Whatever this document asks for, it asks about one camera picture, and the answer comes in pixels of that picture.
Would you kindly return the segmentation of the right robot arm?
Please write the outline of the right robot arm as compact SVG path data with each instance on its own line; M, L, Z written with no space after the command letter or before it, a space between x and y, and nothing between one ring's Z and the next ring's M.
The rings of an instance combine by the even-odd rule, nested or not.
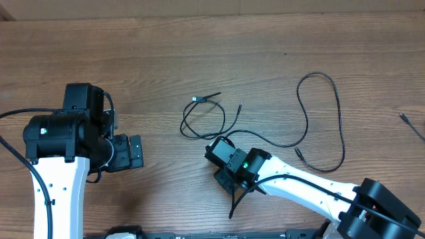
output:
M294 201L324 216L316 238L414 238L422 221L383 184L331 181L296 169L258 148L245 152L220 137L206 146L205 158L218 167L216 180L233 195L258 191Z

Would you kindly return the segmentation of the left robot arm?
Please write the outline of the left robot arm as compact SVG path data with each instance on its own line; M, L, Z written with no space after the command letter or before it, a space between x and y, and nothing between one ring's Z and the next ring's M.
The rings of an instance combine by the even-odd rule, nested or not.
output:
M141 138L116 135L111 96L90 83L67 84L62 108L31 118L23 131L34 169L35 238L83 238L89 175L143 166Z

